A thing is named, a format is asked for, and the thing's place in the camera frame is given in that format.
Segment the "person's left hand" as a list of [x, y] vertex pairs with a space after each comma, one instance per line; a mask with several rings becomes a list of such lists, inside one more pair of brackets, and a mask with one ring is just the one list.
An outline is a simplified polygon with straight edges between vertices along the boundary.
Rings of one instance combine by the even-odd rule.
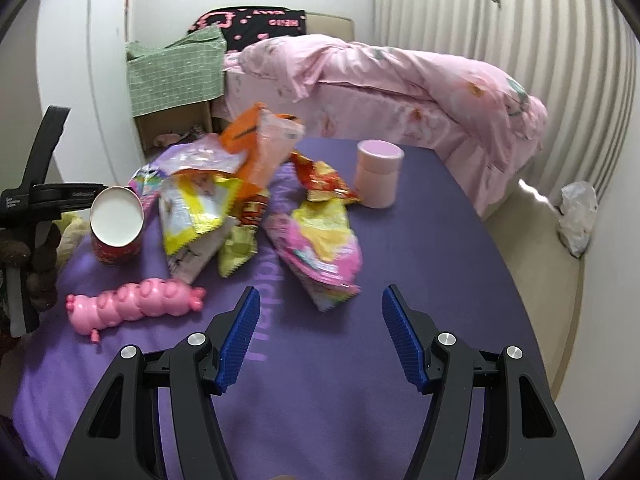
[[37, 238], [47, 234], [43, 242], [30, 249], [14, 234], [1, 230], [1, 265], [5, 269], [17, 269], [26, 275], [26, 294], [23, 304], [29, 304], [38, 312], [51, 309], [58, 300], [58, 245], [61, 232], [52, 222], [40, 222]]

